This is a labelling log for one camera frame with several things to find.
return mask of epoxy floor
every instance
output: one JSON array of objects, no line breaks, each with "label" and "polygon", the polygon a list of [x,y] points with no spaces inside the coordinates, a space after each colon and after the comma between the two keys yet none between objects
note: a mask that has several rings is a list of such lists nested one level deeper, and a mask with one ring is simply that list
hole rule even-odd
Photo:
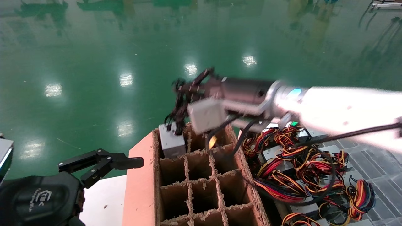
[{"label": "epoxy floor", "polygon": [[[225,76],[402,90],[401,10],[370,0],[0,2],[0,130],[9,178],[128,153],[172,110],[171,84]],[[112,172],[109,176],[124,174]]]}]

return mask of gray metal box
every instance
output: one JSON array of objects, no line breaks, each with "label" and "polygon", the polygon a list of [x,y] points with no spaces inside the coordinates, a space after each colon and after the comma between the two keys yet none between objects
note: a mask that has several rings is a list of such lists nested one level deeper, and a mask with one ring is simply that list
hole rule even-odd
[{"label": "gray metal box", "polygon": [[361,220],[354,223],[349,223],[348,226],[373,226],[370,220]]},{"label": "gray metal box", "polygon": [[213,98],[196,101],[187,106],[193,131],[198,135],[222,125],[228,114],[221,102]]},{"label": "gray metal box", "polygon": [[[263,156],[266,160],[269,160],[271,158],[276,158],[275,154],[279,154],[280,152],[278,151],[281,147],[280,146],[275,146],[270,149],[267,149],[263,151]],[[293,169],[293,165],[290,161],[284,161],[282,164],[280,164],[277,167],[278,170],[285,172],[289,169]]]},{"label": "gray metal box", "polygon": [[[311,201],[311,200],[313,200],[312,197],[307,197],[305,201]],[[318,217],[318,205],[316,203],[306,206],[290,205],[289,207],[293,213],[302,213],[314,220],[317,219]]]},{"label": "gray metal box", "polygon": [[176,124],[172,123],[172,129],[167,130],[165,124],[159,125],[160,143],[165,158],[177,158],[186,153],[186,142],[183,135],[175,135]]}]

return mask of cardboard divider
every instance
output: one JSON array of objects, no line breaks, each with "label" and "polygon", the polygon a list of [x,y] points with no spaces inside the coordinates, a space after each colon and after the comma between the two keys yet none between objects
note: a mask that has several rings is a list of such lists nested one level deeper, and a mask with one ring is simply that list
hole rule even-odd
[{"label": "cardboard divider", "polygon": [[185,183],[160,188],[162,211],[160,220],[169,220],[190,213],[186,203],[189,186]]},{"label": "cardboard divider", "polygon": [[196,151],[187,154],[189,162],[189,179],[197,180],[199,178],[206,178],[212,175],[212,168],[209,165],[209,154],[204,151]]},{"label": "cardboard divider", "polygon": [[258,226],[252,204],[236,205],[225,210],[229,226]]},{"label": "cardboard divider", "polygon": [[233,151],[233,145],[225,145],[219,148],[212,148],[211,153],[215,159],[215,169],[218,173],[223,174],[228,171],[239,168],[234,157],[228,159],[228,155]]},{"label": "cardboard divider", "polygon": [[193,213],[198,214],[207,210],[218,208],[218,195],[214,179],[196,181],[192,186]]},{"label": "cardboard divider", "polygon": [[194,219],[194,226],[224,226],[222,213],[216,211],[201,218]]},{"label": "cardboard divider", "polygon": [[159,129],[155,129],[155,135],[158,136],[158,158],[165,158],[165,155],[163,154],[162,150],[162,143],[160,142],[160,135],[159,135]]},{"label": "cardboard divider", "polygon": [[188,217],[183,217],[182,219],[179,219],[177,221],[171,222],[171,221],[162,221],[160,223],[160,226],[189,226],[189,218]]},{"label": "cardboard divider", "polygon": [[225,206],[250,203],[250,197],[246,192],[249,187],[241,177],[241,172],[227,173],[223,177],[218,177],[218,180],[224,196]]},{"label": "cardboard divider", "polygon": [[182,182],[186,179],[185,157],[178,159],[163,158],[159,160],[161,185],[171,185],[175,182]]}]

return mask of cardboard box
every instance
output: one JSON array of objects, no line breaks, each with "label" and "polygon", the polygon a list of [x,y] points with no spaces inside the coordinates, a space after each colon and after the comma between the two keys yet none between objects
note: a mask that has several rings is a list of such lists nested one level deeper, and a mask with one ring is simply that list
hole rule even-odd
[{"label": "cardboard box", "polygon": [[163,157],[159,131],[152,132],[156,224],[167,226],[271,226],[252,181],[243,151],[227,154],[237,142],[231,126],[217,133],[220,148],[205,149],[205,137],[187,124],[187,153]]}]

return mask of wire bundle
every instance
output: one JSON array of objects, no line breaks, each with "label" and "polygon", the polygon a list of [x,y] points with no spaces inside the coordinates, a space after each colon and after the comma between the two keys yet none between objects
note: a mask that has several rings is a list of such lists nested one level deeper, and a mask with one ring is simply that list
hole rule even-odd
[{"label": "wire bundle", "polygon": [[249,133],[249,137],[243,141],[243,152],[247,158],[252,158],[257,155],[257,153],[254,151],[254,148],[251,148],[251,145],[254,144],[256,139],[257,135],[255,133]]},{"label": "wire bundle", "polygon": [[[320,178],[319,173],[312,169],[307,169],[303,171],[301,173],[300,179],[304,182],[306,194],[310,197],[319,197],[329,187],[329,184],[323,183],[324,179]],[[342,190],[344,189],[344,187],[345,185],[342,175],[337,172],[335,183],[332,186],[331,192],[328,195],[342,194]]]},{"label": "wire bundle", "polygon": [[288,181],[282,178],[282,185],[275,183],[272,180],[265,180],[262,178],[254,179],[254,182],[257,186],[264,189],[268,194],[274,197],[276,200],[284,201],[288,203],[299,203],[302,202],[306,195],[304,193],[303,188],[298,185],[299,187],[294,185],[289,185]]},{"label": "wire bundle", "polygon": [[270,159],[257,173],[255,183],[277,200],[291,203],[302,202],[306,198],[304,188],[292,178],[276,170],[282,163],[283,160]]},{"label": "wire bundle", "polygon": [[281,154],[278,155],[278,158],[283,160],[293,160],[301,156],[308,149],[307,146],[301,146],[294,148],[293,146],[299,142],[296,138],[297,133],[302,131],[302,127],[294,127],[288,126],[285,127],[282,131],[277,131],[274,135],[274,140],[277,144],[281,146]]},{"label": "wire bundle", "polygon": [[349,186],[346,195],[349,197],[349,216],[358,221],[375,206],[375,193],[373,186],[363,179],[355,180],[356,186]]},{"label": "wire bundle", "polygon": [[321,226],[318,222],[315,220],[309,218],[308,216],[301,214],[301,213],[292,213],[286,215],[283,220],[282,220],[282,225],[281,226],[313,226],[313,224],[316,226]]},{"label": "wire bundle", "polygon": [[326,161],[323,155],[327,155],[329,158],[332,158],[332,162],[335,165],[335,169],[338,174],[343,174],[346,167],[345,159],[348,158],[348,153],[344,152],[344,150],[340,151],[339,153],[331,154],[324,152],[324,153],[317,153],[312,155],[303,166],[310,165],[315,171],[323,174],[323,175],[330,175],[331,174],[331,165],[328,161]]},{"label": "wire bundle", "polygon": [[260,153],[261,151],[263,151],[264,148],[269,145],[269,139],[277,131],[278,131],[277,128],[269,128],[267,130],[262,131],[255,142],[254,151],[256,153]]}]

